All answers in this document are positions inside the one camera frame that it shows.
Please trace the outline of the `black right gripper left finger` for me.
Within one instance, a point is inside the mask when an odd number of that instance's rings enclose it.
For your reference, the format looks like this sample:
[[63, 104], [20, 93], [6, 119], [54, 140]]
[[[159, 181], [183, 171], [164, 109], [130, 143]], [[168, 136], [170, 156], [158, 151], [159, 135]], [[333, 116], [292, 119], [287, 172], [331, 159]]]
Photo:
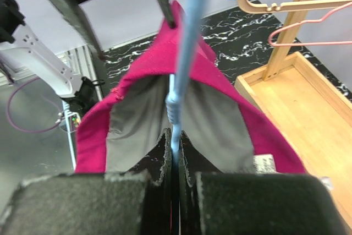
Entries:
[[43, 174], [21, 181], [1, 234], [170, 234], [171, 131], [126, 172]]

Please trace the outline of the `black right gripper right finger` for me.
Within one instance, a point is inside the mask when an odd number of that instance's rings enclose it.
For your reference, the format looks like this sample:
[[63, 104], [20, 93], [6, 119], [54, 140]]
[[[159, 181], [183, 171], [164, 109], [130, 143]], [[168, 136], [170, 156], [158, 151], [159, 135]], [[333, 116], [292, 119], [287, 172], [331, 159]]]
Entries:
[[182, 134], [181, 234], [348, 234], [328, 189], [308, 174], [223, 173]]

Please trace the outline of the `blue wire hanger magenta skirt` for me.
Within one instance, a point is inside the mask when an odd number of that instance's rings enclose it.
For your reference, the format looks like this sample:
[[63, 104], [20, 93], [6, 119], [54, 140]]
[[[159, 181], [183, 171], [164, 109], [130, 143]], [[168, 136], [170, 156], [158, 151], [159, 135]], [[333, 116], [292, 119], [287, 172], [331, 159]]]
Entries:
[[182, 18], [180, 51], [177, 59], [177, 71], [169, 78], [169, 94], [166, 99], [167, 115], [172, 124], [172, 164], [178, 165], [179, 141], [181, 135], [181, 110], [183, 97], [189, 81], [195, 47], [199, 38], [199, 27], [206, 0], [186, 0]]

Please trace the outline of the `pink wire hanger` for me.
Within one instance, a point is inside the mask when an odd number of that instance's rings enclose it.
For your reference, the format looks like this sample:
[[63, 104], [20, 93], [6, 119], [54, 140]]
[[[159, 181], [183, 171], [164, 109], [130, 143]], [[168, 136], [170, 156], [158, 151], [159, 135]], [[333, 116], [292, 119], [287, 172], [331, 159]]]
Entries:
[[[299, 28], [308, 28], [300, 43], [280, 40], [282, 34]], [[306, 19], [283, 26], [272, 32], [268, 43], [273, 47], [351, 45], [351, 2], [336, 7], [319, 19]]]

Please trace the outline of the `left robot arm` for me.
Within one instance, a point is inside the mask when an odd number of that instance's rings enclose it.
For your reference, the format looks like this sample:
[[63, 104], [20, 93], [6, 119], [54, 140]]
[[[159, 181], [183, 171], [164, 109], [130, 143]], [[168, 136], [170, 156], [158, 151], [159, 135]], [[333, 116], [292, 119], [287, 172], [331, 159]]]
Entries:
[[[88, 45], [92, 55], [103, 61], [102, 48], [80, 4], [88, 0], [49, 0], [63, 19]], [[91, 80], [64, 64], [33, 32], [16, 0], [1, 0], [1, 57], [17, 59], [46, 82], [67, 103], [87, 103], [95, 87]]]

